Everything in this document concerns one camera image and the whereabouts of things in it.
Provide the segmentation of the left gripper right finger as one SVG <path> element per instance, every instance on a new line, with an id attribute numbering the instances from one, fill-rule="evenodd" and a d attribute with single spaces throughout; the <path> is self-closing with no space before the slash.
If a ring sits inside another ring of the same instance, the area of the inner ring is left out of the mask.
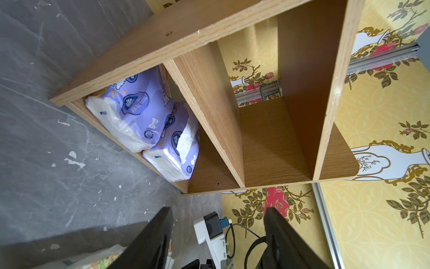
<path id="1" fill-rule="evenodd" d="M 267 248 L 264 269 L 327 269 L 329 266 L 309 247 L 276 208 L 264 216 Z"/>

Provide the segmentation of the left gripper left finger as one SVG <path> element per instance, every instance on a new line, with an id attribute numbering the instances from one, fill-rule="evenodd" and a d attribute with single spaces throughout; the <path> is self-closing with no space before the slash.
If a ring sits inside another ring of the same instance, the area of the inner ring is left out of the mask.
<path id="1" fill-rule="evenodd" d="M 172 208 L 163 207 L 109 266 L 111 269 L 163 269 L 173 229 Z"/>

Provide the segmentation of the yellow green tissue pack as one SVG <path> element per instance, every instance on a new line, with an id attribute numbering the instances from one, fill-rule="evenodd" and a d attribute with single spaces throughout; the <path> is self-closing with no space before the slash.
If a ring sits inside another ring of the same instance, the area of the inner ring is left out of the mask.
<path id="1" fill-rule="evenodd" d="M 93 253 L 84 253 L 35 267 L 36 269 L 107 269 L 126 250 L 116 244 Z"/>

